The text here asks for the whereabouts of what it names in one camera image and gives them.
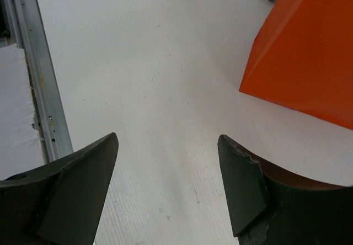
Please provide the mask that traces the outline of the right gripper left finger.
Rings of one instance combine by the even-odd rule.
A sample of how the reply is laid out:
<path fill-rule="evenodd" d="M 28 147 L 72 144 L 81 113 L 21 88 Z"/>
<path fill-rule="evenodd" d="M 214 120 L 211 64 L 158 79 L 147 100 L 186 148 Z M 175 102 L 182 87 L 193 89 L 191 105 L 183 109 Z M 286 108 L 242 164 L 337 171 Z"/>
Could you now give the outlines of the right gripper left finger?
<path fill-rule="evenodd" d="M 118 149 L 112 132 L 1 181 L 1 244 L 93 244 Z"/>

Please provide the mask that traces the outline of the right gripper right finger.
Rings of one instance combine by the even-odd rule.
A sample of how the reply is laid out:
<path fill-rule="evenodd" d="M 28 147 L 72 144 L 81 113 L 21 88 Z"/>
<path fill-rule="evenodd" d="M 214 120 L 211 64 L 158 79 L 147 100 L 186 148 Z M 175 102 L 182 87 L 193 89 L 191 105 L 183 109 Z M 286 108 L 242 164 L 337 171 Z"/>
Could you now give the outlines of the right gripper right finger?
<path fill-rule="evenodd" d="M 290 172 L 227 135 L 217 146 L 232 232 L 240 244 L 352 243 L 352 187 Z"/>

